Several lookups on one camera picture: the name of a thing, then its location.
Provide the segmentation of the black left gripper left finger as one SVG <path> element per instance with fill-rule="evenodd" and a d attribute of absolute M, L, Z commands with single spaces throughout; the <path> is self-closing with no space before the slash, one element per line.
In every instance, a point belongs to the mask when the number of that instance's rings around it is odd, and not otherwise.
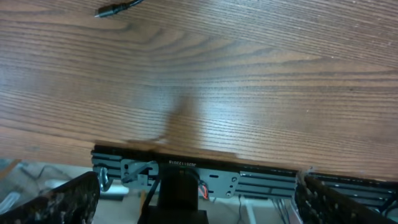
<path fill-rule="evenodd" d="M 1 224 L 92 223 L 100 198 L 96 172 L 86 172 L 1 215 Z"/>

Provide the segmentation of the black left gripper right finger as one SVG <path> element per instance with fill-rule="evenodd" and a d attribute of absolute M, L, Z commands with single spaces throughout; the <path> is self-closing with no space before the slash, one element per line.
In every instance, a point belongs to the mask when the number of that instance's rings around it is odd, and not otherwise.
<path fill-rule="evenodd" d="M 305 171 L 300 171 L 296 175 L 294 204 L 303 223 L 395 223 L 394 220 L 329 188 Z"/>

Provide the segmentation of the black cable silver USB plug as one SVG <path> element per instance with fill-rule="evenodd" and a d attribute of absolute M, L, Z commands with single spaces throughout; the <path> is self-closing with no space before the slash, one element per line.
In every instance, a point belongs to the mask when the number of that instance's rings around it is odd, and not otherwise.
<path fill-rule="evenodd" d="M 111 4 L 108 6 L 103 6 L 95 11 L 95 17 L 103 18 L 113 16 L 121 11 L 125 11 L 131 7 L 140 4 L 143 0 L 133 0 L 129 2 Z"/>

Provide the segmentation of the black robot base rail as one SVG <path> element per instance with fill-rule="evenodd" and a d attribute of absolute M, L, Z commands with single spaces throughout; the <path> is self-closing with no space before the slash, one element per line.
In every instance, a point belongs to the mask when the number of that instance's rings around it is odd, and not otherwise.
<path fill-rule="evenodd" d="M 166 165 L 193 169 L 205 183 L 208 196 L 231 198 L 291 198 L 295 188 L 295 170 L 252 166 L 228 161 L 177 156 L 114 146 L 95 145 L 91 152 L 93 170 L 100 182 L 110 186 L 120 180 L 130 189 L 150 190 Z M 326 186 L 358 203 L 380 212 L 397 201 L 397 183 L 314 173 Z"/>

